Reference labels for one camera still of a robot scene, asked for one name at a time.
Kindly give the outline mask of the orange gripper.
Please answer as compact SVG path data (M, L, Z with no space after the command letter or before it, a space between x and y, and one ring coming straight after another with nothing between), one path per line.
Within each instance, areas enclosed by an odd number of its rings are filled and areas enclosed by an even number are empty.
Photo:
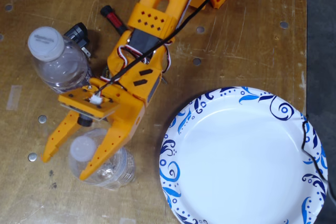
M161 62L147 65L139 62L118 83L109 84L90 97L90 102L99 110L96 117L107 118L111 127L79 179L89 178L132 138L161 78Z

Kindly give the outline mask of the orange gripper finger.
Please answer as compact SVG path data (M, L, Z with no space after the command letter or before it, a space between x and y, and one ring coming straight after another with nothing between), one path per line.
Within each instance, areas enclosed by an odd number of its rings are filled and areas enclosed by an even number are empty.
M81 128L77 122L78 119L79 113L70 111L54 132L49 135L42 155L43 162L48 162L58 152L63 143Z

